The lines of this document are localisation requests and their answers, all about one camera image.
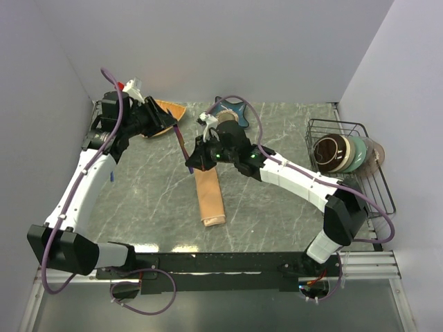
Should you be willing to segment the iridescent knife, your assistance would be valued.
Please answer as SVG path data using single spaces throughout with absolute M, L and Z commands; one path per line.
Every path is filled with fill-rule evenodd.
M 167 109 L 167 112 L 169 115 L 172 116 L 171 110 Z M 173 128 L 174 128 L 174 132 L 176 134 L 177 140 L 179 142 L 179 146 L 181 148 L 183 157 L 185 158 L 185 161 L 187 161 L 189 159 L 189 155 L 188 155 L 188 152 L 186 151 L 185 142 L 184 142 L 184 139 L 183 139 L 183 136 L 182 136 L 182 133 L 179 129 L 178 124 L 174 124 Z M 194 170 L 192 167 L 188 166 L 188 170 L 189 170 L 190 174 L 194 174 Z

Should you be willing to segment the peach satin napkin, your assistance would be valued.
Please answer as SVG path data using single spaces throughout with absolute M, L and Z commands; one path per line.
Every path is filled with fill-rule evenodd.
M 194 170 L 201 222 L 205 227 L 225 224 L 226 215 L 222 191 L 215 168 Z

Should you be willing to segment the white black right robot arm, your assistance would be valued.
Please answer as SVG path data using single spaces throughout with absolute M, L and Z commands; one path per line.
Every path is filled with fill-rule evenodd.
M 203 132 L 195 139 L 188 167 L 206 172 L 219 163 L 230 163 L 242 175 L 281 187 L 323 213 L 323 228 L 303 253 L 307 274 L 321 274 L 327 260 L 354 241 L 368 217 L 368 205 L 356 181 L 309 171 L 272 149 L 251 143 L 235 120 L 219 122 L 205 114 L 197 122 Z

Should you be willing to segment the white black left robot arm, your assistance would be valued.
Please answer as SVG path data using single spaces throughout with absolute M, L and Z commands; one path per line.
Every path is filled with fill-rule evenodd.
M 136 253 L 126 243 L 95 243 L 85 233 L 103 185 L 110 179 L 132 137 L 152 137 L 177 123 L 156 100 L 138 101 L 110 91 L 96 104 L 99 114 L 84 138 L 75 173 L 43 225 L 32 225 L 27 239 L 39 263 L 77 275 L 112 267 L 122 278 L 137 270 Z

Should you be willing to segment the orange woven shield tray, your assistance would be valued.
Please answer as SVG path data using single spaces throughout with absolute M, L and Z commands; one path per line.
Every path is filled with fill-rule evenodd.
M 186 112 L 184 106 L 165 100 L 138 102 L 138 106 L 147 116 L 146 124 L 141 129 L 141 135 L 146 138 L 160 136 L 171 130 Z

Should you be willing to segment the blue star-shaped dish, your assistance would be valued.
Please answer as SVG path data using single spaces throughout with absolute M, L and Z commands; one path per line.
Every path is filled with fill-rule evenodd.
M 220 102 L 221 98 L 221 96 L 215 97 L 216 105 L 210 114 L 216 118 L 219 118 L 223 113 L 231 113 L 235 117 L 239 126 L 241 126 L 243 129 L 249 128 L 249 122 L 245 117 L 245 111 L 247 108 L 246 103 L 243 101 L 229 102 L 228 100 L 223 100 Z

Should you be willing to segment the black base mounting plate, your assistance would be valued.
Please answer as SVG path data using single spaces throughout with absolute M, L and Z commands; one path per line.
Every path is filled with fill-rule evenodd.
M 297 292 L 300 278 L 339 276 L 338 257 L 318 264 L 303 252 L 139 253 L 130 270 L 101 268 L 99 280 L 138 282 L 142 295 L 185 291 Z

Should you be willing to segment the brown bowl in rack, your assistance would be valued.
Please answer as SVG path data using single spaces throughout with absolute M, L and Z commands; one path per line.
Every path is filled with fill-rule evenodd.
M 350 152 L 350 143 L 346 138 L 330 133 L 315 143 L 314 161 L 320 172 L 337 172 L 349 160 Z

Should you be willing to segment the green plate in rack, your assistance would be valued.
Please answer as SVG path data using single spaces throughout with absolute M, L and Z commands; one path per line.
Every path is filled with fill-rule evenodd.
M 357 170 L 365 161 L 368 148 L 365 141 L 358 136 L 350 136 L 350 141 L 353 142 L 355 148 L 355 154 L 350 165 L 343 170 L 343 173 L 350 173 Z

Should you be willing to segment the aluminium frame rail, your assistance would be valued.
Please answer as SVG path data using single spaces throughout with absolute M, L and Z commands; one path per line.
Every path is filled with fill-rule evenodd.
M 37 274 L 22 331 L 416 331 L 392 252 L 340 252 L 339 276 L 300 278 L 297 292 L 142 295 L 138 282 Z

